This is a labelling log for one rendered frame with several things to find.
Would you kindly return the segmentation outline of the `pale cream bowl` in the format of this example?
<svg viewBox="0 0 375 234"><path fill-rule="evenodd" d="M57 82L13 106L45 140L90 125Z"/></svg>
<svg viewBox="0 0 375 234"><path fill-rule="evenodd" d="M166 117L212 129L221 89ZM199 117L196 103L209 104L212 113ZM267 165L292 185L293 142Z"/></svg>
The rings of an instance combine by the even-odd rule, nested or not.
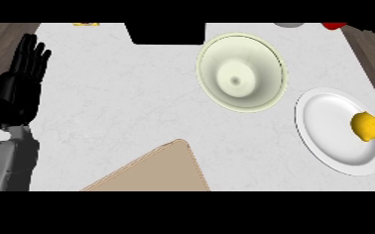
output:
<svg viewBox="0 0 375 234"><path fill-rule="evenodd" d="M203 45L196 76L209 98L228 110L253 113L282 99L287 72L271 44L246 33L227 33Z"/></svg>

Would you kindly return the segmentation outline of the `yellow can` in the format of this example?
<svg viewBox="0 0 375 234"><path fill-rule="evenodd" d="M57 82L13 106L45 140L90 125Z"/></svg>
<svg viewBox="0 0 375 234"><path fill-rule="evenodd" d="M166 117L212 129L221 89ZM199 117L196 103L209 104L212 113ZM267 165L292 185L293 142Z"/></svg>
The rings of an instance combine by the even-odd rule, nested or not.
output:
<svg viewBox="0 0 375 234"><path fill-rule="evenodd" d="M357 113L349 121L351 130L361 141L375 139L375 116L367 112Z"/></svg>

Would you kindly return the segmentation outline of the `black appliance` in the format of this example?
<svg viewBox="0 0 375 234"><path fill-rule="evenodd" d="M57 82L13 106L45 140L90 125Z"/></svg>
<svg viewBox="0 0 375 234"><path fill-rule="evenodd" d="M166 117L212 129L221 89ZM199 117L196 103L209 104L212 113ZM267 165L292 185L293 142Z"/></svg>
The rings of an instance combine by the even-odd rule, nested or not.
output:
<svg viewBox="0 0 375 234"><path fill-rule="evenodd" d="M135 45L202 45L203 23L125 23L125 30Z"/></svg>

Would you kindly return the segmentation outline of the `white plate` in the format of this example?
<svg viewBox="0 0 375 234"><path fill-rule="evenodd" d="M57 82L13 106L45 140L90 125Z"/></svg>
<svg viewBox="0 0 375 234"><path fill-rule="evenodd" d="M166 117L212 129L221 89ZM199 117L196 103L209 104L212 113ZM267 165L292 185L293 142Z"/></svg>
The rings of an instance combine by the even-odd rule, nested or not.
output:
<svg viewBox="0 0 375 234"><path fill-rule="evenodd" d="M327 87L311 88L293 105L305 147L326 166L351 176L375 174L375 140L363 142L349 126L352 116L369 111L348 93Z"/></svg>

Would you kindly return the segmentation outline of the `tan cutting board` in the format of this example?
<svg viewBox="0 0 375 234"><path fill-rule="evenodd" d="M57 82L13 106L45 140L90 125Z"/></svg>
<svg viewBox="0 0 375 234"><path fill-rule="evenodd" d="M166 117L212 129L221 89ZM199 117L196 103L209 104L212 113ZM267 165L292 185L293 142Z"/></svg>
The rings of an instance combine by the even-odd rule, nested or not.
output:
<svg viewBox="0 0 375 234"><path fill-rule="evenodd" d="M84 191L189 191L209 186L187 142L174 140L90 184Z"/></svg>

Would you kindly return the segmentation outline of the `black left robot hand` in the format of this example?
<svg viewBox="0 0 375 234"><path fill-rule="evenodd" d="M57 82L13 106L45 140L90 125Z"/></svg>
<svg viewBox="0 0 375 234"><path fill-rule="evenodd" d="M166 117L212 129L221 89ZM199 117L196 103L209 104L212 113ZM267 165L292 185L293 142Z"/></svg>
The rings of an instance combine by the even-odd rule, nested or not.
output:
<svg viewBox="0 0 375 234"><path fill-rule="evenodd" d="M39 106L41 82L51 51L33 34L22 36L8 70L0 75L0 128L26 126Z"/></svg>

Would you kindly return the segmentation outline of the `red round object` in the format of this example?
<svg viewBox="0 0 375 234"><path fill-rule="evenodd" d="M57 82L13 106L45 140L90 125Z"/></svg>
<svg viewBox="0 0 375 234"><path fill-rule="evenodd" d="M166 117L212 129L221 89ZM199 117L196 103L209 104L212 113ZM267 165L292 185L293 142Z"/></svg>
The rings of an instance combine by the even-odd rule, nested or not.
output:
<svg viewBox="0 0 375 234"><path fill-rule="evenodd" d="M321 26L324 27L324 29L333 31L339 28L342 28L346 25L346 23L321 23Z"/></svg>

